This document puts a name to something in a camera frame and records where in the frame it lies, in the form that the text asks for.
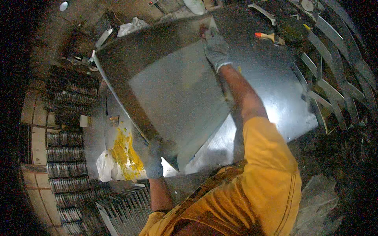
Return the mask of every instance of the gray glove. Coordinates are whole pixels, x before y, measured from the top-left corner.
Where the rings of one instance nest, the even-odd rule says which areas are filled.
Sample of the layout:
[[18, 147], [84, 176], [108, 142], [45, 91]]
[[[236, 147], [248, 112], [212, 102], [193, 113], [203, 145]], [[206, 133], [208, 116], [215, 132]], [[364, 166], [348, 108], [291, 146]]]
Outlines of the gray glove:
[[206, 39], [205, 55], [218, 73], [220, 67], [231, 64], [228, 44], [214, 27], [210, 27], [204, 34]]
[[161, 164], [162, 138], [160, 136], [155, 137], [151, 140], [151, 144], [147, 146], [147, 142], [134, 126], [132, 128], [132, 136], [133, 148], [144, 164], [147, 178], [158, 179], [163, 177], [163, 166]]

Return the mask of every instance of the worker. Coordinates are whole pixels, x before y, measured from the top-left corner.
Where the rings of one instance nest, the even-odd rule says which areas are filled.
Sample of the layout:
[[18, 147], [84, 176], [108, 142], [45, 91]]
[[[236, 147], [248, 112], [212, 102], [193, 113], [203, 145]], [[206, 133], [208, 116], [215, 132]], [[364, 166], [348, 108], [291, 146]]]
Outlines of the worker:
[[232, 67], [223, 37], [215, 28], [203, 37], [205, 55], [240, 107], [244, 160], [223, 167], [173, 207], [163, 178], [161, 142], [154, 139], [144, 161], [153, 213], [140, 235], [289, 235], [301, 200], [297, 162], [259, 96]]

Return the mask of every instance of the hand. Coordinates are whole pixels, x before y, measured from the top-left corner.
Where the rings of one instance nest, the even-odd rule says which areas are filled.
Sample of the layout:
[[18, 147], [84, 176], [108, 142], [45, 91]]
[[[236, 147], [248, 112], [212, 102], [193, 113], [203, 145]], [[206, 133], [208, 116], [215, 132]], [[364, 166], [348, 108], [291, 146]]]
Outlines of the hand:
[[231, 64], [228, 54], [228, 44], [214, 27], [210, 27], [210, 29], [205, 31], [204, 38], [206, 39], [204, 45], [205, 55], [213, 64], [216, 73], [218, 73], [219, 68]]
[[133, 148], [144, 164], [147, 178], [158, 179], [163, 177], [163, 166], [161, 164], [162, 138], [156, 136], [151, 140], [151, 144], [147, 146], [145, 144], [146, 141], [135, 127], [132, 128], [132, 136]]

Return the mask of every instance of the cable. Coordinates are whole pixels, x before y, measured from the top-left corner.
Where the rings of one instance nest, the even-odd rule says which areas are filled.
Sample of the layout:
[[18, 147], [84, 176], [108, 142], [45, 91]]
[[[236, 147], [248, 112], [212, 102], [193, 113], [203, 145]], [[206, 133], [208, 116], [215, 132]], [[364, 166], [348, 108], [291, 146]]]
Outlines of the cable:
[[110, 9], [112, 10], [112, 12], [113, 12], [114, 16], [117, 18], [117, 20], [118, 20], [121, 24], [123, 24], [122, 21], [119, 20], [118, 17], [116, 16], [116, 13], [114, 12], [112, 5], [110, 5]]

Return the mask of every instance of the yellow shirt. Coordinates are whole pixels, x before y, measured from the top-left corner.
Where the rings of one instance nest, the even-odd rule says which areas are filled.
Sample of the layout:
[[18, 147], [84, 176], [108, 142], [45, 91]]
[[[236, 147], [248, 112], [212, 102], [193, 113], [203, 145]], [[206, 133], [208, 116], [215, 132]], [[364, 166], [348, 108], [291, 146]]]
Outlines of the yellow shirt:
[[182, 219], [227, 236], [253, 235], [257, 229], [265, 235], [289, 235], [301, 200], [297, 162], [266, 118], [248, 120], [243, 137], [244, 169], [226, 168], [169, 213], [152, 213], [140, 235], [170, 235]]

